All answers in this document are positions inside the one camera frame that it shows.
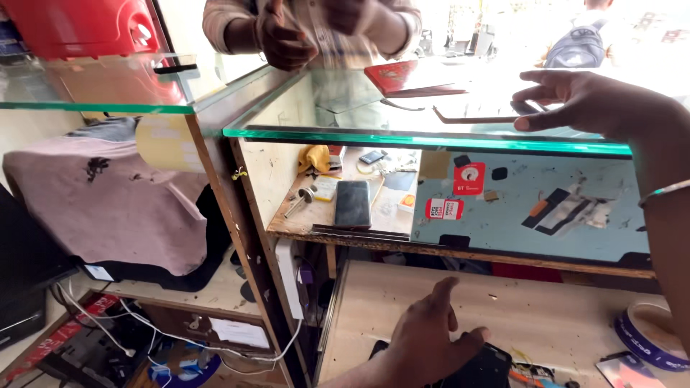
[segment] glass shelf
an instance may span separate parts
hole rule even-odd
[[[388,99],[405,108],[423,108],[411,111],[383,103],[383,96],[361,70],[305,71],[225,127],[224,134],[284,142],[357,142],[630,157],[627,145],[572,128],[521,133],[512,122],[443,124],[432,110],[437,106],[445,117],[512,116],[512,94],[533,85],[520,80],[518,73],[473,73],[471,79],[456,81],[468,85],[469,93],[463,95]],[[635,75],[619,74],[617,78],[627,80]]]
[[[167,75],[153,70],[190,61],[198,69]],[[137,54],[71,61],[35,59],[0,67],[0,108],[193,114],[233,93],[239,85],[232,80],[261,65],[257,55]],[[255,72],[272,70],[264,66]]]

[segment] power strip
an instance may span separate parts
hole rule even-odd
[[[286,238],[278,240],[278,244],[275,246],[275,256],[278,259],[278,268],[280,269],[280,276],[283,278],[290,311],[294,319],[304,319],[304,310],[299,301],[299,291],[297,290],[298,264],[295,260],[297,255],[299,255],[299,251],[296,241]]]

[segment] yellow cloth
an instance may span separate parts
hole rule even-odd
[[[309,167],[314,166],[322,173],[327,173],[331,169],[328,163],[331,156],[328,154],[328,146],[306,146],[299,150],[299,172],[307,171]]]

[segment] light blue panel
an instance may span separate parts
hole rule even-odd
[[[453,159],[460,155],[486,164],[484,192],[497,191],[499,200],[453,195]],[[499,167],[508,168],[508,177],[494,181],[491,171]],[[438,244],[444,234],[466,235],[471,248],[609,262],[617,262],[628,252],[649,252],[647,232],[635,231],[644,226],[644,218],[637,206],[640,196],[631,160],[452,153],[447,177],[420,177],[424,183],[417,189],[411,241]],[[568,190],[578,182],[583,195],[616,199],[605,229],[581,224],[563,235],[548,236],[521,225],[540,197],[547,198],[557,188]],[[429,198],[463,200],[462,218],[428,220],[424,207]]]

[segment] green glass edge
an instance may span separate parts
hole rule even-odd
[[[75,112],[194,113],[193,106],[143,104],[87,104],[80,102],[0,102],[0,109],[71,110]]]
[[[251,137],[253,139],[321,140],[337,142],[387,143],[420,146],[448,146],[487,148],[494,150],[546,151],[557,153],[586,153],[597,155],[630,156],[626,144],[537,142],[533,140],[503,139],[445,139],[442,137],[408,137],[392,135],[358,135],[343,133],[280,132],[273,130],[223,129],[226,137]]]

